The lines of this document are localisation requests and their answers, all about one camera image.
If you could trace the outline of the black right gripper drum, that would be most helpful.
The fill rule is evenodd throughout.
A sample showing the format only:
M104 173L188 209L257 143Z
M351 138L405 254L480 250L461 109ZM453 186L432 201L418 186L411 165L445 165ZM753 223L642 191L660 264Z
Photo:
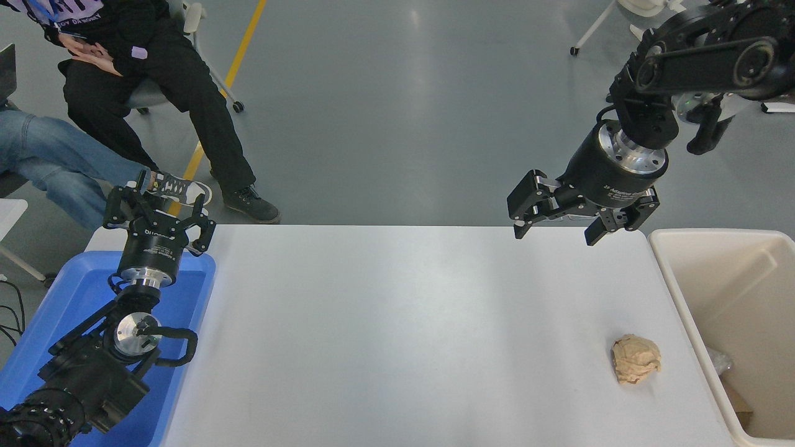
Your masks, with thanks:
M619 124L598 124L557 178L601 207L633 203L666 172L668 153L632 141Z

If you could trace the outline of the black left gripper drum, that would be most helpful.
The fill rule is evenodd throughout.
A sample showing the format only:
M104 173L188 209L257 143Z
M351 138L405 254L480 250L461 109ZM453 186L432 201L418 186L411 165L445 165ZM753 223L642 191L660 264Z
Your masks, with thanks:
M117 273L130 278L142 271L158 271L168 278L175 278L188 241L185 231L171 232L169 227L152 229L146 225L132 225L127 229L127 241Z

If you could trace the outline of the person's hand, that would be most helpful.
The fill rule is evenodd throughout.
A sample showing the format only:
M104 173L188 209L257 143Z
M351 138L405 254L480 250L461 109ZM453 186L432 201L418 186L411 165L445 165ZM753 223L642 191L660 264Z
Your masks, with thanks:
M72 59L90 63L105 71L105 73L123 77L123 75L117 71L116 66L114 66L113 57L111 57L107 49L103 48L99 43L88 43L81 38L68 34L59 34L58 40L67 48Z

